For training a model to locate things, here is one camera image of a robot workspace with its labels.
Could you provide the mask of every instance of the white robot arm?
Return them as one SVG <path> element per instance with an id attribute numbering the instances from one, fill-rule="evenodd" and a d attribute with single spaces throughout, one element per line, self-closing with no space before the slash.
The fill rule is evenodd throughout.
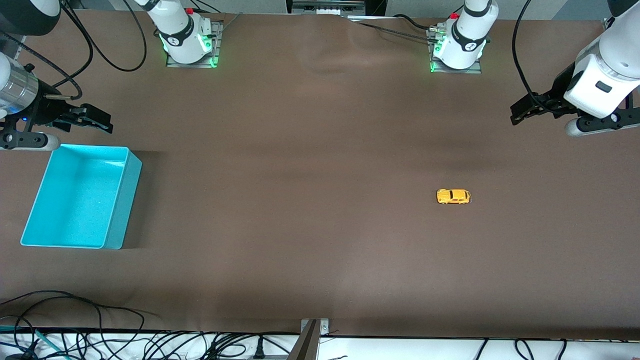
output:
<path id="1" fill-rule="evenodd" d="M 497 18 L 495 0 L 466 0 L 459 17 L 452 16 L 444 24 L 438 24 L 439 28 L 445 28 L 444 39 L 433 56 L 450 68 L 469 68 L 482 56 L 486 36 Z"/>
<path id="2" fill-rule="evenodd" d="M 211 20 L 197 13 L 187 14 L 180 0 L 135 0 L 160 31 L 166 52 L 178 63 L 199 61 L 212 51 L 208 36 Z"/>
<path id="3" fill-rule="evenodd" d="M 511 107 L 513 125 L 552 112 L 555 118 L 579 116 L 566 125 L 570 136 L 640 126 L 632 93 L 640 86 L 640 2 L 609 0 L 609 6 L 614 14 L 609 27 L 556 77 L 551 90 Z M 623 101 L 625 108 L 618 108 Z"/>

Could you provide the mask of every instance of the turquoise plastic bin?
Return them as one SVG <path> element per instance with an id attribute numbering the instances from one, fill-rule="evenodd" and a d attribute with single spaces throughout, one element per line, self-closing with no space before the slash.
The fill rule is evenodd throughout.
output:
<path id="1" fill-rule="evenodd" d="M 126 147 L 61 145 L 51 153 L 20 243 L 120 249 L 141 169 Z"/>

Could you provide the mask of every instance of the green led light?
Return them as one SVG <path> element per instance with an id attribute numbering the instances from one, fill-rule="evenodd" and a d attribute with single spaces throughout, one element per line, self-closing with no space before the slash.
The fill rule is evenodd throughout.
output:
<path id="1" fill-rule="evenodd" d="M 164 51 L 165 51 L 166 53 L 168 53 L 168 52 L 169 52 L 169 50 L 166 48 L 166 42 L 164 42 L 164 39 L 163 39 L 163 38 L 160 38 L 160 41 L 162 41 L 162 48 L 164 49 Z"/>
<path id="2" fill-rule="evenodd" d="M 218 58 L 219 56 L 213 56 L 211 59 L 209 59 L 209 65 L 211 65 L 212 68 L 218 67 Z"/>
<path id="3" fill-rule="evenodd" d="M 205 40 L 208 40 L 208 39 L 206 39 L 203 36 L 198 36 L 198 41 L 200 41 L 200 46 L 202 46 L 202 50 L 209 51 L 209 48 L 211 47 L 211 44 L 206 44 Z"/>

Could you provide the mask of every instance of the table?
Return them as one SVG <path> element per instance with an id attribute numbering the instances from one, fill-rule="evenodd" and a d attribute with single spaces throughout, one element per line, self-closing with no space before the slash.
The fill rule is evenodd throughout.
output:
<path id="1" fill-rule="evenodd" d="M 81 18 L 113 61 L 138 61 L 128 13 Z M 323 317 L 340 334 L 637 338 L 640 133 L 569 138 L 569 119 L 548 115 L 513 127 L 513 22 L 496 23 L 483 73 L 465 76 L 430 73 L 419 41 L 330 15 L 241 15 L 217 69 L 167 69 L 140 18 L 142 69 L 97 58 L 77 77 L 113 135 L 61 136 L 142 160 L 125 249 L 20 246 L 49 155 L 0 152 L 0 297 L 67 290 L 146 310 L 148 329 L 295 331 Z M 531 86 L 548 90 L 601 30 L 524 22 Z M 69 71 L 87 53 L 68 19 L 28 44 Z M 474 202 L 439 205 L 439 188 Z M 68 302 L 34 316 L 96 326 Z"/>

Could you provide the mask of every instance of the toy car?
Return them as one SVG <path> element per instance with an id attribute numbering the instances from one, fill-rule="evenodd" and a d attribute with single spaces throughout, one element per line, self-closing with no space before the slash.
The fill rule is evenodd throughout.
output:
<path id="1" fill-rule="evenodd" d="M 468 204 L 471 202 L 471 193 L 463 189 L 440 189 L 436 192 L 436 198 L 441 204 Z"/>

